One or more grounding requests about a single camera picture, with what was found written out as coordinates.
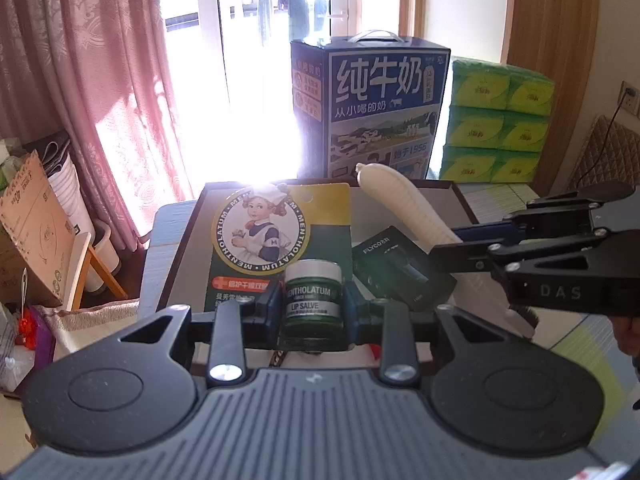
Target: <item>stack of tissue packs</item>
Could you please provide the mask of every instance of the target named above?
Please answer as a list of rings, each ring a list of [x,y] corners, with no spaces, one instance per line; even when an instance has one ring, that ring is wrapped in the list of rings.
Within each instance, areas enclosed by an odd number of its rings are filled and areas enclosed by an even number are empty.
[[[440,177],[530,182],[548,130],[554,83],[523,68],[456,59]]]

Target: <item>human hand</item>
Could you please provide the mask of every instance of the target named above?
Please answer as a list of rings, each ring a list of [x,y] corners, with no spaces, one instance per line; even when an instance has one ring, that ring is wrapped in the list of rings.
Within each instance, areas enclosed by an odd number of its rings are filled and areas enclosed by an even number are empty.
[[[244,238],[231,238],[231,244],[233,247],[247,247],[248,241]]]
[[[640,355],[640,317],[609,317],[618,348],[631,357]]]

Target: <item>wall outlet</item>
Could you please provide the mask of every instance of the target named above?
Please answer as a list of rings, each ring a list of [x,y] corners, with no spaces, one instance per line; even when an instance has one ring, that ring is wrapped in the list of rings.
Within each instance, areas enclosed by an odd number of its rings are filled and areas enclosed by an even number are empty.
[[[633,90],[634,94],[625,95],[625,90],[627,88]],[[622,86],[620,87],[620,95],[618,96],[618,102],[620,102],[620,99],[622,99],[621,108],[623,110],[626,110],[627,112],[633,115],[638,115],[638,110],[640,108],[640,91],[635,86],[630,85],[626,81],[623,81]]]

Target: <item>black power cord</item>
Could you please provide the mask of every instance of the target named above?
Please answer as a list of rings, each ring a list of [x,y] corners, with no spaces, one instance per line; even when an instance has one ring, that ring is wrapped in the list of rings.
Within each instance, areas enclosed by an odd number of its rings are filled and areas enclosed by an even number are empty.
[[[604,140],[602,141],[602,147],[600,149],[600,153],[598,153],[598,156],[596,157],[595,162],[591,165],[591,167],[585,171],[583,174],[581,174],[580,178],[576,181],[575,183],[575,189],[578,189],[578,186],[580,185],[581,181],[588,175],[591,173],[591,171],[593,171],[593,168],[596,167],[596,165],[599,163],[600,158],[602,157],[602,154],[604,153],[604,148],[607,145],[607,140],[609,140],[609,133],[611,131],[611,127],[613,126],[613,121],[616,120],[616,115],[618,114],[618,112],[620,111],[620,108],[622,107],[622,103],[625,100],[625,97],[627,95],[630,95],[631,97],[636,97],[636,91],[633,90],[632,88],[625,88],[625,92],[622,94],[622,97],[620,98],[620,102],[618,103],[618,108],[616,108],[616,111],[613,112],[613,117],[611,118],[611,120],[609,121],[609,126],[607,127],[607,133],[604,134]]]

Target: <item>white jar lid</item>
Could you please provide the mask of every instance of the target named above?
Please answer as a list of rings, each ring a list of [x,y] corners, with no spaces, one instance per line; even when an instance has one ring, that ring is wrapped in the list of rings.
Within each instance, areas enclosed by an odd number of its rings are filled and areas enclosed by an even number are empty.
[[[284,269],[284,281],[298,278],[327,278],[342,283],[342,269],[327,260],[298,260]]]

